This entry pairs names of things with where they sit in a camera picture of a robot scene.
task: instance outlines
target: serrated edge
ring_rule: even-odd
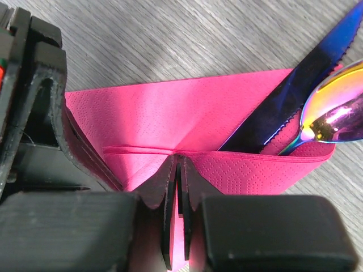
[[[335,63],[335,65],[333,66],[333,68],[329,71],[328,75],[323,79],[325,80],[330,74],[331,72],[334,71],[334,68],[339,65],[339,62],[342,61],[343,57],[347,54],[347,51],[351,48],[351,45],[352,43],[354,42],[355,38],[357,37],[358,35],[358,31],[359,29],[361,28],[361,24],[362,24],[362,21],[363,21],[363,16],[361,16],[361,20],[358,24],[358,28],[356,29],[356,34],[353,36],[353,39],[351,40],[351,42],[349,43],[349,45],[347,46],[346,50],[343,52],[343,54],[341,55],[340,59]],[[265,143],[265,145],[263,146],[263,148],[261,148],[261,150],[258,151],[258,153],[261,153],[269,143],[272,142],[273,139],[276,138],[276,136],[280,133],[280,131],[282,131],[284,129],[284,127],[286,127],[286,125],[294,118],[295,115],[297,115],[298,111],[299,110],[302,110],[303,109],[303,106],[304,104],[302,104],[288,119],[286,119],[286,121],[279,127],[278,130],[276,130],[275,134],[273,137],[271,137],[268,142]]]

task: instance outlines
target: knife blade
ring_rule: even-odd
[[[357,34],[363,17],[359,1],[293,69],[219,148],[258,154],[302,108],[313,89],[334,69]]]

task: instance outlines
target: pink napkin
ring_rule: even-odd
[[[298,133],[296,115],[261,155],[216,151],[290,70],[262,71],[66,93],[91,144],[126,190],[169,154],[185,154],[226,194],[279,194],[325,162],[334,144],[307,143],[276,156]],[[183,222],[175,222],[173,268],[184,266]]]

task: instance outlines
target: wood grain surface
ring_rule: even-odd
[[[2,2],[62,29],[67,90],[78,90],[294,67],[357,0]],[[343,63],[360,58],[363,27]],[[341,144],[330,161],[286,192],[329,198],[360,256],[362,159],[363,142]]]

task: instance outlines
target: spoon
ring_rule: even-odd
[[[297,138],[279,155],[306,142],[350,142],[363,139],[363,59],[331,74],[305,103]]]

